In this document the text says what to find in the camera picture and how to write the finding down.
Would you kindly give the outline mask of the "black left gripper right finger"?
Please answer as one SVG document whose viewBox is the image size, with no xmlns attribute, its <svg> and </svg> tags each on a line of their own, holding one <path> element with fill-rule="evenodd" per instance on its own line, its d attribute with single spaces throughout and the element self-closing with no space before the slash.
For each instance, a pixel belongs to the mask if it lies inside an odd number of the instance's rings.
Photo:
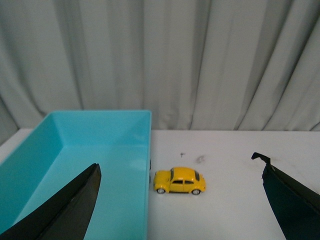
<svg viewBox="0 0 320 240">
<path fill-rule="evenodd" d="M 265 162 L 263 187 L 287 240 L 320 238 L 320 195 L 271 164 L 268 156 L 254 152 L 253 160 Z"/>
</svg>

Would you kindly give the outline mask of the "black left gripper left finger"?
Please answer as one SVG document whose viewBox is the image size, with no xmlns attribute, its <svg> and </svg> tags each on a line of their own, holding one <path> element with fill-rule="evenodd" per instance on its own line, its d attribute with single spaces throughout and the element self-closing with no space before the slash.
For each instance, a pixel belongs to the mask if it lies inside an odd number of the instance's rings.
<svg viewBox="0 0 320 240">
<path fill-rule="evenodd" d="M 100 189 L 102 173 L 94 163 L 4 231 L 2 240 L 83 240 Z"/>
</svg>

